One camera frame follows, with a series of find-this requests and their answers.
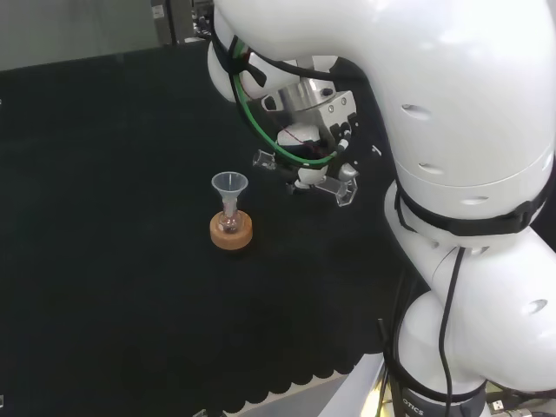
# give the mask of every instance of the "black cable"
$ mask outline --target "black cable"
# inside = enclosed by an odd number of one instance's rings
[[[440,360],[442,361],[442,367],[444,368],[444,373],[446,374],[446,385],[447,385],[447,401],[446,401],[445,417],[450,416],[450,407],[452,406],[452,398],[453,398],[453,387],[452,387],[452,375],[450,374],[450,367],[448,366],[448,360],[446,358],[446,350],[444,344],[446,340],[448,318],[450,317],[450,309],[452,308],[453,295],[455,293],[455,286],[458,282],[458,274],[460,273],[461,262],[463,261],[463,255],[465,253],[466,253],[466,249],[460,248],[458,250],[458,255],[455,258],[455,264],[453,265],[453,272],[452,272],[452,280],[450,281],[450,287],[448,289],[448,294],[446,298],[446,305],[444,307],[444,314],[442,315],[442,323],[440,324],[440,337],[438,342],[438,349],[440,351]]]
[[[376,410],[376,416],[375,417],[381,417],[382,402],[384,402],[384,394],[386,393],[387,385],[388,385],[388,369],[385,368],[384,369],[384,374],[382,375],[381,393],[379,394],[379,407]]]
[[[296,67],[295,65],[290,65],[289,63],[284,63],[283,61],[274,61],[270,58],[266,58],[265,56],[259,54],[258,52],[251,50],[254,52],[260,59],[262,59],[265,63],[269,63],[273,67],[276,67],[278,70],[282,70],[284,72],[288,72],[289,74],[294,74],[295,76],[300,76],[303,78],[313,78],[314,80],[321,80],[321,81],[360,81],[364,83],[368,83],[368,80],[364,76],[341,76],[336,74],[329,74],[327,72],[316,71],[314,69],[306,69]]]

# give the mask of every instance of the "black table surface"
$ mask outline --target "black table surface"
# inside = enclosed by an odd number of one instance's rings
[[[370,90],[354,89],[354,204],[290,196],[251,167],[260,144],[206,46],[0,73],[1,415],[234,412],[381,351],[400,260]],[[236,255],[209,239],[223,170],[249,179]]]

